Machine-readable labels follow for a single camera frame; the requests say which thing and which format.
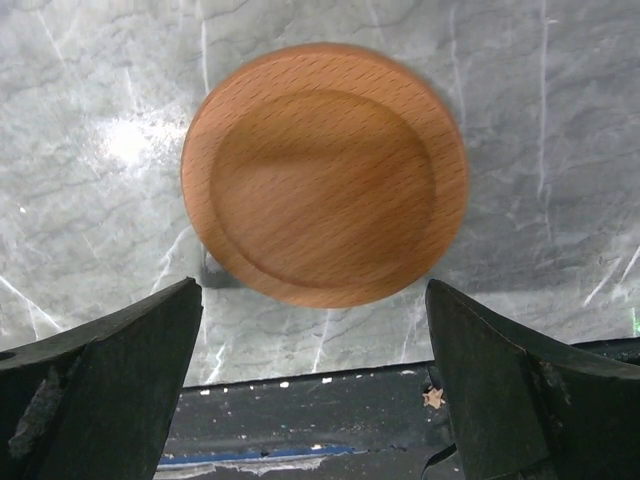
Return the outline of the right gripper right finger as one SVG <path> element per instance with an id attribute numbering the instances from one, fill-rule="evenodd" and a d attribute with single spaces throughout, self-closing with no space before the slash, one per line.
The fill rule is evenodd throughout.
<path id="1" fill-rule="evenodd" d="M 439 280 L 425 304 L 466 478 L 638 478 L 638 339 L 567 345 Z"/>

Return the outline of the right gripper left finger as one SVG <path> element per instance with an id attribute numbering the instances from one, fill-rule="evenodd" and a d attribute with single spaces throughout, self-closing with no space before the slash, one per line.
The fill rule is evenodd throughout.
<path id="1" fill-rule="evenodd" d="M 186 278 L 1 354 L 4 479 L 151 479 L 202 317 Z"/>

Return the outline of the light wood coaster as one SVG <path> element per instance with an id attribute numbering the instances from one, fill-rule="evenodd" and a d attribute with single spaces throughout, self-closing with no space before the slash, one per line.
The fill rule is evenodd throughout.
<path id="1" fill-rule="evenodd" d="M 294 305 L 351 307 L 423 277 L 469 195 L 462 135 L 433 87 L 373 50 L 320 43 L 245 64 L 187 131 L 181 186 L 207 251 Z"/>

